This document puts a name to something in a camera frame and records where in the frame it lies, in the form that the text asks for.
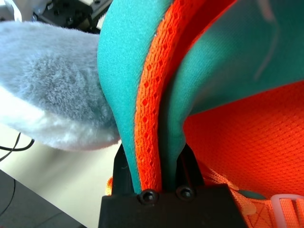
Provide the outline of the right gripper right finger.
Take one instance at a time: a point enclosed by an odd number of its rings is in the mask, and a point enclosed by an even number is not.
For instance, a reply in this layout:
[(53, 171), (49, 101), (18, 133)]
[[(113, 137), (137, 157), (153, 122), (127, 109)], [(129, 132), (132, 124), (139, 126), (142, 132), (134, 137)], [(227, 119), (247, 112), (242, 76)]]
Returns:
[(196, 188), (204, 186), (204, 179), (200, 172), (193, 150), (185, 144), (177, 159), (176, 187), (188, 186)]

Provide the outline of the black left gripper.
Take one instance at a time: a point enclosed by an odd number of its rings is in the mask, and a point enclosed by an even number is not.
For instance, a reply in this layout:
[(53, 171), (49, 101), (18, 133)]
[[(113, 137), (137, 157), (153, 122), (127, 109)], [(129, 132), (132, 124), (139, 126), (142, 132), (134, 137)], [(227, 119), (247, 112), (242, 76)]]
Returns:
[(108, 11), (110, 0), (45, 0), (34, 8), (33, 21), (84, 32), (100, 32), (97, 24)]

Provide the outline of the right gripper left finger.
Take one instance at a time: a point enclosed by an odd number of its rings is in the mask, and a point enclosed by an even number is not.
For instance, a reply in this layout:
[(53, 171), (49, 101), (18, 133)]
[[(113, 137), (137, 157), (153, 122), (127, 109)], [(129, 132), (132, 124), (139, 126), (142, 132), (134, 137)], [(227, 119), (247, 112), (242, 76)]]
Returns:
[(112, 194), (138, 195), (133, 188), (129, 165), (122, 145), (114, 158)]

